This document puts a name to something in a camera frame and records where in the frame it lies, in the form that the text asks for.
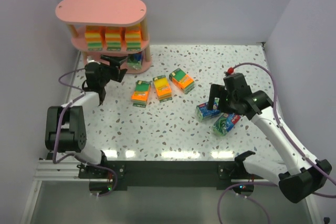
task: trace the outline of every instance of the two-tier shelf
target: two-tier shelf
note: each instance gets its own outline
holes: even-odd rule
[[[141,0],[63,0],[56,7],[56,16],[67,24],[71,32],[71,42],[81,51],[84,63],[91,56],[98,60],[101,54],[109,56],[125,56],[145,51],[145,57],[140,70],[130,69],[124,63],[122,68],[128,68],[127,73],[142,73],[150,68],[152,57],[147,30],[146,5]],[[90,51],[85,41],[85,26],[118,26],[128,27],[141,24],[141,49],[127,51],[123,45],[120,51],[109,51],[106,46],[99,51]]]

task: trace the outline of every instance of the speckled tabletop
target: speckled tabletop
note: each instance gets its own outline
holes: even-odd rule
[[[240,119],[226,136],[213,133],[217,118],[199,122],[196,105],[208,100],[211,83],[224,84],[224,71],[240,62],[267,67],[261,46],[153,45],[152,67],[145,73],[127,74],[122,83],[110,81],[104,104],[85,114],[88,141],[103,150],[109,160],[169,161],[232,160],[251,150],[279,161],[280,156],[265,135],[246,118]],[[152,88],[146,108],[132,106],[131,95],[137,80],[167,77],[180,67],[195,80],[195,89],[185,95],[170,81],[173,100],[160,103]],[[271,98],[273,89],[266,73],[242,66],[253,91],[264,90]],[[84,71],[77,72],[74,85],[81,86]],[[79,92],[72,90],[70,98]]]

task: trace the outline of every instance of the red cap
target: red cap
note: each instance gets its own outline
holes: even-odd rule
[[[228,74],[232,74],[234,71],[235,71],[235,70],[234,70],[233,68],[229,68],[229,69],[227,70],[227,73],[228,73]]]

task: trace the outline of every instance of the white speckled table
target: white speckled table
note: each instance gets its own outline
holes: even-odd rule
[[[246,118],[226,136],[213,134],[217,118],[199,122],[195,107],[208,100],[211,83],[223,84],[224,71],[240,62],[255,62],[266,67],[261,46],[154,45],[153,63],[145,73],[127,74],[122,83],[110,81],[104,104],[85,114],[88,141],[103,150],[108,159],[135,161],[232,160],[251,150],[279,161],[280,156],[265,135]],[[173,100],[160,103],[152,88],[146,108],[132,106],[130,97],[137,80],[153,77],[180,67],[195,80],[195,89],[183,94],[171,82]],[[237,69],[246,75],[253,91],[264,90],[272,98],[270,79],[252,66]],[[74,85],[81,86],[84,71],[76,73]],[[70,98],[79,94],[72,90]]]

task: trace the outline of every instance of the stacked box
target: stacked box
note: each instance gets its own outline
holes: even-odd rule
[[[125,28],[125,42],[127,51],[141,50],[141,31],[140,23]]]
[[[120,51],[123,40],[123,28],[108,26],[105,30],[105,42],[107,45],[107,50]]]
[[[214,133],[225,136],[239,121],[240,115],[224,113],[213,125]]]
[[[137,81],[135,91],[131,97],[133,106],[145,108],[151,91],[150,81]]]
[[[154,77],[153,82],[160,102],[172,100],[172,89],[165,75]]]
[[[103,31],[102,26],[86,26],[84,36],[89,51],[101,51],[103,49]]]
[[[195,87],[194,80],[180,68],[174,70],[169,75],[169,79],[185,94],[188,94]]]
[[[142,60],[144,51],[135,54],[129,54],[127,59],[127,66],[129,69],[140,70],[142,68]]]
[[[202,103],[200,105],[196,106],[196,116],[200,121],[204,121],[210,118],[213,118],[214,116],[217,116],[220,114],[220,110],[218,110],[218,103],[219,98],[216,98],[214,101],[213,110],[208,110],[208,103]]]

